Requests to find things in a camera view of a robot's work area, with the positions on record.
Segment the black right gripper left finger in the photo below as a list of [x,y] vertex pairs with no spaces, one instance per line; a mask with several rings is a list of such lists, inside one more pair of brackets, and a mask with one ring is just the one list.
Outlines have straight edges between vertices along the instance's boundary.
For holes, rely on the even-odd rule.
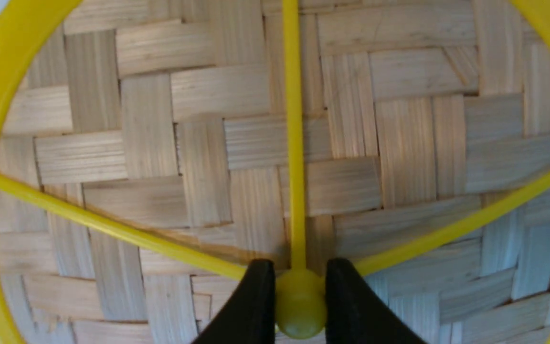
[[273,344],[275,342],[275,269],[271,260],[254,259],[195,344]]

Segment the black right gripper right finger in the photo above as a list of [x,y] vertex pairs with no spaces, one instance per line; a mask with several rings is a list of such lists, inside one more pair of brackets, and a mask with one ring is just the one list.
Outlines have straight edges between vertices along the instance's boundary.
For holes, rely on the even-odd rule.
[[328,344],[423,344],[376,296],[345,258],[330,259],[325,278]]

